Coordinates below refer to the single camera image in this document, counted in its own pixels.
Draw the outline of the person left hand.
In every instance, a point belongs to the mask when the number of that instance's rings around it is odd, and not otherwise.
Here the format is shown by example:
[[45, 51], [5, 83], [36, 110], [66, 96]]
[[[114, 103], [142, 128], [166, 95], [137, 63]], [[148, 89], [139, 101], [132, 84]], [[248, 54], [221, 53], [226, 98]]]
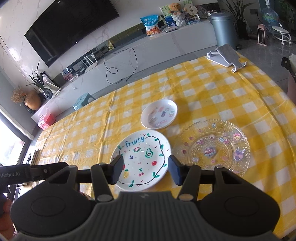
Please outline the person left hand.
[[7, 240], [10, 240], [14, 236], [15, 228], [13, 222], [11, 221], [10, 217], [10, 208], [11, 208], [11, 201], [10, 199], [6, 199], [3, 205], [3, 215], [1, 216], [1, 235], [5, 237]]

